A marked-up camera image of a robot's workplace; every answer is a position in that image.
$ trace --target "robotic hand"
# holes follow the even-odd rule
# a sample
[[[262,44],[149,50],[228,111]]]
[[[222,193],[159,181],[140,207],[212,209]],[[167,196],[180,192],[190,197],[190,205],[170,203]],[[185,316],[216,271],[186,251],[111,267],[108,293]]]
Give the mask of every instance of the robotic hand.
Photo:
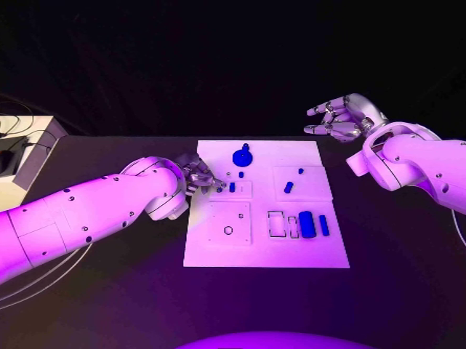
[[[0,284],[124,229],[143,211],[154,220],[188,210],[186,194],[225,187],[198,154],[177,162],[149,157],[120,174],[65,188],[0,212]]]
[[[390,122],[370,100],[353,93],[307,111],[326,113],[306,133],[350,142],[366,138],[347,159],[357,176],[372,174],[385,189],[421,187],[445,207],[466,214],[466,141],[442,140],[418,124]]]

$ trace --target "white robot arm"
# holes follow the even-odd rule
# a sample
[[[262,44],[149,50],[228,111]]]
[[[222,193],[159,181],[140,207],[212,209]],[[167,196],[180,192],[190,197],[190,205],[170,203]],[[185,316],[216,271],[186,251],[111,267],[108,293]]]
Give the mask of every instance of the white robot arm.
[[[380,186],[421,187],[445,207],[466,214],[466,141],[442,140],[418,124],[393,122],[370,100],[353,93],[307,111],[326,113],[304,131],[342,142],[366,137],[362,151],[347,159],[357,176],[372,174]]]
[[[0,212],[0,284],[29,269],[130,226],[143,211],[154,220],[188,210],[186,194],[225,187],[198,154],[136,160],[35,202]]]

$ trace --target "dark table surface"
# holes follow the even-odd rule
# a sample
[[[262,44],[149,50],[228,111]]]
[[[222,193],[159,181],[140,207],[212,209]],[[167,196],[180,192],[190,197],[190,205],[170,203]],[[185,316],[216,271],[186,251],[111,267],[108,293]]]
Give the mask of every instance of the dark table surface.
[[[143,156],[195,151],[199,139],[228,138],[67,136],[25,202]],[[346,158],[360,143],[317,142],[350,269],[185,268],[189,212],[157,222],[143,214],[51,289],[0,311],[0,348],[175,348],[244,331],[324,334],[379,348],[466,348],[466,248],[451,211],[418,188],[392,193],[370,175],[355,176]],[[2,285],[0,296],[55,264]]]

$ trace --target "white cable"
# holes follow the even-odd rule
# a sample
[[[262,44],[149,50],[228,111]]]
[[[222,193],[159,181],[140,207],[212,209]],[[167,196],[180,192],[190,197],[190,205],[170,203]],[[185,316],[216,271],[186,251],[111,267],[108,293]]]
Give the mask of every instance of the white cable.
[[[9,295],[6,295],[3,298],[0,298],[0,301],[6,300],[9,297],[15,296],[18,293],[21,293],[22,291],[25,291],[31,286],[34,286],[72,258],[72,256],[80,252],[80,250],[77,249],[69,256],[62,260],[62,262],[59,263],[59,265],[34,282],[31,282],[26,286],[23,286],[18,291],[15,291],[13,293],[10,293]]]
[[[0,307],[0,310],[2,309],[6,309],[8,307],[10,307],[12,305],[16,305],[18,303],[22,303],[25,302],[26,300],[29,300],[34,296],[38,296],[39,293],[42,293],[67,275],[68,273],[71,272],[71,270],[74,269],[74,267],[80,264],[81,262],[81,259],[84,258],[84,256],[87,255],[88,251],[90,251],[90,248],[91,246],[94,246],[94,244],[91,244],[87,248],[87,250],[84,251],[84,254],[81,255],[80,259],[75,261],[75,263],[72,264],[72,266],[69,267],[69,269],[65,271],[65,273],[61,275],[61,277],[44,288],[41,289],[36,293],[34,293],[32,295],[29,295],[28,297],[25,297],[22,300],[10,303],[9,305],[5,305],[3,307]]]
[[[464,241],[464,245],[466,247],[466,242],[464,239],[464,236],[461,235],[461,227],[458,226],[458,221],[457,221],[457,215],[455,215],[455,210],[451,210],[451,214],[454,215],[454,221],[455,221],[455,227],[457,227],[457,231],[458,231],[458,235],[461,236],[461,240]]]

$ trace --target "blue object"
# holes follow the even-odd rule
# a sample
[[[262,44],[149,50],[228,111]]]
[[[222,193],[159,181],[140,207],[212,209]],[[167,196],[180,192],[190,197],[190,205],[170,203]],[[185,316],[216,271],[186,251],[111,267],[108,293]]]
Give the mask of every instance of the blue object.
[[[244,147],[239,151],[235,151],[234,154],[234,163],[239,167],[247,167],[251,165],[254,160],[252,153],[249,152],[249,144],[244,144]]]
[[[330,227],[327,226],[326,216],[320,215],[319,219],[320,219],[320,226],[323,227],[323,235],[329,236],[330,235]]]
[[[293,190],[293,187],[294,187],[294,183],[293,182],[287,182],[287,185],[285,185],[285,189],[284,189],[284,192],[287,194],[290,194],[291,190]]]
[[[314,229],[314,215],[310,211],[300,212],[301,236],[304,238],[314,238],[317,230]]]

